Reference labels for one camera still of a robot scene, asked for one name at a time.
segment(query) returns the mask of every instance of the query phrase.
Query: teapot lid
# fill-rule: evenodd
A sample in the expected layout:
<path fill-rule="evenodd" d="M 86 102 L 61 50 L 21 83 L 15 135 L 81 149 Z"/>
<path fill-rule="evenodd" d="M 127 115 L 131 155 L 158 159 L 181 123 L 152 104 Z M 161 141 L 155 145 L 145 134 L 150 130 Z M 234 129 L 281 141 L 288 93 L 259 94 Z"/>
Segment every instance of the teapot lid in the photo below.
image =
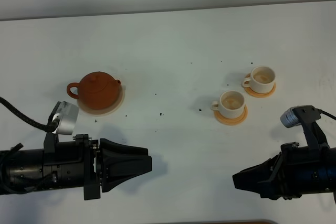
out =
<path fill-rule="evenodd" d="M 83 77 L 80 81 L 80 89 L 87 93 L 97 93 L 103 90 L 111 76 L 104 72 L 93 72 Z"/>

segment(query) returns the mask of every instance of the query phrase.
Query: white table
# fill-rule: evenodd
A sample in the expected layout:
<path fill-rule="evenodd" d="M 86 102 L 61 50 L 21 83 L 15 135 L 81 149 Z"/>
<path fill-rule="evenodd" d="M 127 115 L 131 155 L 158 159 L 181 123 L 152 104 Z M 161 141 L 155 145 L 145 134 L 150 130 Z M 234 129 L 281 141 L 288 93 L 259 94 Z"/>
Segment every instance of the white table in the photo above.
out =
<path fill-rule="evenodd" d="M 332 194 L 261 199 L 235 189 L 232 175 L 283 143 L 306 145 L 301 127 L 279 121 L 289 107 L 336 114 L 336 2 L 0 22 L 0 51 L 1 96 L 42 123 L 57 101 L 76 103 L 67 84 L 93 71 L 120 79 L 123 105 L 104 117 L 80 112 L 74 134 L 146 147 L 153 157 L 152 172 L 99 200 L 84 201 L 82 188 L 1 196 L 1 223 L 335 222 Z M 240 81 L 257 65 L 275 69 L 276 92 L 245 94 L 246 121 L 218 123 L 211 102 L 243 92 Z M 336 147 L 336 122 L 318 123 Z M 43 147 L 44 133 L 3 106 L 0 132 L 2 150 Z"/>

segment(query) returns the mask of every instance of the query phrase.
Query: brown clay teapot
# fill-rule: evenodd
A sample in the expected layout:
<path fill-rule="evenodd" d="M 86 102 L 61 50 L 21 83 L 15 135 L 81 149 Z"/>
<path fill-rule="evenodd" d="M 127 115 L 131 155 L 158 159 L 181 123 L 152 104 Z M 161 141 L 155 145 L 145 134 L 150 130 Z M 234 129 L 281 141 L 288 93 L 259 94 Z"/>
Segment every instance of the brown clay teapot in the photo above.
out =
<path fill-rule="evenodd" d="M 120 93 L 121 82 L 104 72 L 93 72 L 81 79 L 79 83 L 73 82 L 67 86 L 67 93 L 75 99 L 79 99 L 85 106 L 102 110 L 111 106 Z M 70 91 L 77 88 L 77 94 Z"/>

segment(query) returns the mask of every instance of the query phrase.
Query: teapot handle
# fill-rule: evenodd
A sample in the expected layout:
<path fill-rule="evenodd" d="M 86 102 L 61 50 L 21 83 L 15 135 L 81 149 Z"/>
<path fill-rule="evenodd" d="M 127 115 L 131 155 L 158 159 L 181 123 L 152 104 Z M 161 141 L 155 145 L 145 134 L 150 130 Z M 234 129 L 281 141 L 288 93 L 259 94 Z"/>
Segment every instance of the teapot handle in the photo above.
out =
<path fill-rule="evenodd" d="M 73 83 L 70 83 L 70 84 L 67 86 L 67 93 L 68 93 L 68 95 L 71 96 L 72 98 L 78 99 L 78 95 L 72 93 L 72 91 L 70 90 L 71 88 L 77 88 L 77 89 L 78 89 L 78 85 L 79 85 L 79 83 L 77 83 L 77 82 L 73 82 Z"/>

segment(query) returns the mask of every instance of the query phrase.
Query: cup handle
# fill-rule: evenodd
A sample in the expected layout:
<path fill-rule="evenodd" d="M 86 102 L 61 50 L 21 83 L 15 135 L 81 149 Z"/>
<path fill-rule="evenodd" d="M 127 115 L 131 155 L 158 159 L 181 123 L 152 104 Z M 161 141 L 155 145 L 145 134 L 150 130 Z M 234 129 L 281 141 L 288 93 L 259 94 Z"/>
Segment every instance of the cup handle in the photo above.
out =
<path fill-rule="evenodd" d="M 217 101 L 213 101 L 211 104 L 211 110 L 213 111 L 218 111 L 218 102 Z"/>
<path fill-rule="evenodd" d="M 73 83 L 70 83 L 68 86 L 67 86 L 67 93 L 69 96 L 71 96 L 72 98 L 75 98 L 75 99 L 78 99 L 78 95 L 77 94 L 74 94 L 72 93 L 72 91 L 70 90 L 71 88 L 78 88 L 78 84 L 77 82 L 73 82 Z"/>
<path fill-rule="evenodd" d="M 250 77 L 246 77 L 246 78 L 244 78 L 244 80 L 242 81 L 242 86 L 244 87 L 244 88 L 249 88 L 250 87 L 250 80 L 251 80 L 251 78 Z"/>

